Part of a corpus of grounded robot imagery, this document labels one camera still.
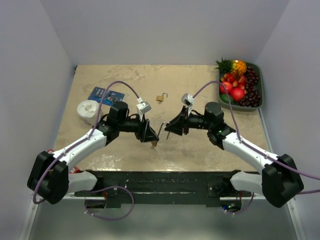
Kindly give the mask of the large brass padlock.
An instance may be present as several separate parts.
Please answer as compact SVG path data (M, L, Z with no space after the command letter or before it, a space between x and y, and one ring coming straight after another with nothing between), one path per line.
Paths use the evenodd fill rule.
M160 125L159 130L158 130L158 133L157 133L158 138L160 137L160 134L161 134L161 132L162 132L162 129L163 129L167 124L169 124L169 122L168 122L168 121L164 121L164 122L162 122L162 124ZM166 135L166 140L169 139L169 136L170 136L170 132L168 131L168 132L167 132L167 135ZM157 144L158 144L158 142L159 142L159 139L156 140L156 141L152 141L152 142L151 142L151 146L156 147Z

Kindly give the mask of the small brass padlock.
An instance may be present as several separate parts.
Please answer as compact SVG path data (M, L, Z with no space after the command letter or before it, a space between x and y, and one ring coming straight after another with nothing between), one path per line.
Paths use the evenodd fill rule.
M161 95L156 96L156 101L161 104L165 98L168 97L168 94L166 92L163 92Z

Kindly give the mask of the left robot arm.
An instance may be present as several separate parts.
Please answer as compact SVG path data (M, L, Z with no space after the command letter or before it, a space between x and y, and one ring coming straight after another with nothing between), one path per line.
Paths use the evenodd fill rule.
M118 101L80 139L52 153L39 153L27 181L27 187L33 191L33 202L39 204L37 196L40 196L54 205L66 194L80 191L99 196L104 184L97 176L89 171L71 173L71 170L95 151L109 145L121 132L133 133L141 143L157 142L159 137L145 117L151 106L142 101L136 107L138 113L129 115L128 104Z

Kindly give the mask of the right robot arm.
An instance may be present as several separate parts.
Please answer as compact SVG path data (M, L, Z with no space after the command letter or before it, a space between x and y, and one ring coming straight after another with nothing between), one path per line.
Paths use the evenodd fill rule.
M293 158L287 154L278 156L244 139L225 123L224 112L217 102L207 103L203 114L184 106L165 126L167 132L179 136L188 134L190 129L206 130L214 146L241 158L257 171L256 174L235 171L222 185L227 196L251 192L263 195L271 205L280 208L304 189Z

